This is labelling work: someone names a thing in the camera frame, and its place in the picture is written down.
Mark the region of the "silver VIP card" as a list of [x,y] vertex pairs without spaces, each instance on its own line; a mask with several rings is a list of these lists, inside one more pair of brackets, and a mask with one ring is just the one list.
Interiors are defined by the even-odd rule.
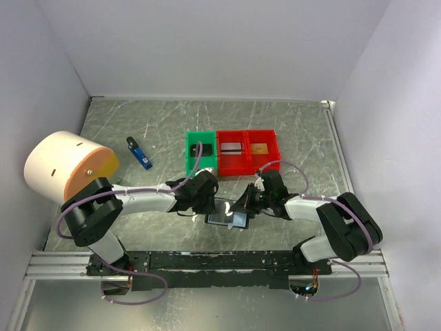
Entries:
[[221,154],[242,154],[242,144],[239,142],[223,142],[220,144],[220,152]]

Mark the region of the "gold VIP card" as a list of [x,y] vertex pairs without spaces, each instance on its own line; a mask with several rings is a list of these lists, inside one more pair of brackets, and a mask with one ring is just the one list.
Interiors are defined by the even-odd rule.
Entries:
[[253,155],[268,153],[268,147],[266,143],[251,143],[250,149]]

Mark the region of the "black leather card holder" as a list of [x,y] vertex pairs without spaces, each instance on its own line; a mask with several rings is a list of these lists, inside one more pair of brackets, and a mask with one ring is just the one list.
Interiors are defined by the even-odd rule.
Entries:
[[214,211],[205,216],[205,223],[210,225],[248,229],[249,216],[243,212],[234,212],[231,207],[234,201],[229,199],[214,199]]

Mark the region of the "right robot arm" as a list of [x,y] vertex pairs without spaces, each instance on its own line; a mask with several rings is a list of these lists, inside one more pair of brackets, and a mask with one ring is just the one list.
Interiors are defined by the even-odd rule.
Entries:
[[304,219],[321,224],[324,234],[299,243],[292,258],[295,271],[307,274],[316,262],[339,258],[350,262],[370,253],[383,240],[383,233],[355,194],[345,192],[329,197],[290,193],[277,170],[260,173],[260,186],[249,184],[230,207],[253,218],[270,209],[278,219]]

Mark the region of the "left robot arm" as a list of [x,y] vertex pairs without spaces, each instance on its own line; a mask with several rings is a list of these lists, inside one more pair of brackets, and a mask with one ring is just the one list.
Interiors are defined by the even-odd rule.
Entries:
[[57,223],[65,221],[69,239],[102,258],[113,275],[123,274],[129,258],[121,241],[110,228],[121,216],[142,212],[184,212],[211,214],[218,179],[208,170],[193,178],[168,181],[156,186],[123,187],[99,177],[65,202]]

